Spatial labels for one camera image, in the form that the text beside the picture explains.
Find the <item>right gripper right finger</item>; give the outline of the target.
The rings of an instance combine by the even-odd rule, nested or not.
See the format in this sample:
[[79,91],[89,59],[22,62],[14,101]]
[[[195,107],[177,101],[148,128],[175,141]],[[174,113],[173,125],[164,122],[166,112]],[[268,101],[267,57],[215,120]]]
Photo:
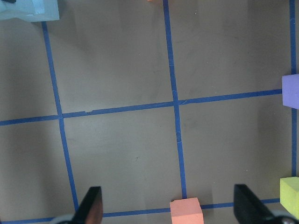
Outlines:
[[245,184],[234,186],[234,215],[240,224],[280,223],[280,218],[274,216]]

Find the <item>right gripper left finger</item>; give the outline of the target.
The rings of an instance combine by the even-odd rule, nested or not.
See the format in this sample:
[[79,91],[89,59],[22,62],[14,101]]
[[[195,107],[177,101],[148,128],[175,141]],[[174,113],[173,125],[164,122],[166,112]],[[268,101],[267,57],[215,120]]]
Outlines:
[[100,224],[103,218],[101,187],[90,187],[78,210],[71,219],[72,224]]

